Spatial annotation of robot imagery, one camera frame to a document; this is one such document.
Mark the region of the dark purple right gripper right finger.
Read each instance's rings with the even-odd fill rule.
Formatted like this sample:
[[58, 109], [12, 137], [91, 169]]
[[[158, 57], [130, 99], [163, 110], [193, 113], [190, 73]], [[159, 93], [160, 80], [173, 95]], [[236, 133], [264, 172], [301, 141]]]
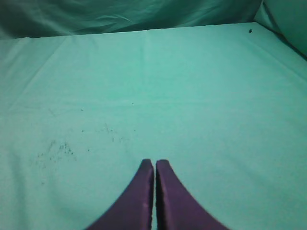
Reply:
[[159, 230], [226, 230], [176, 176], [168, 160], [156, 162], [156, 214]]

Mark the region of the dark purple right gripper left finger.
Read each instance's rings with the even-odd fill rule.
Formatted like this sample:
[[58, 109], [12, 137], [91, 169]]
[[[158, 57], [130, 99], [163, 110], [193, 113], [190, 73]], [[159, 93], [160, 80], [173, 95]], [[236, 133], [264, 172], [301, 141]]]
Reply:
[[133, 179], [89, 230], [150, 230], [154, 202], [154, 168], [143, 159]]

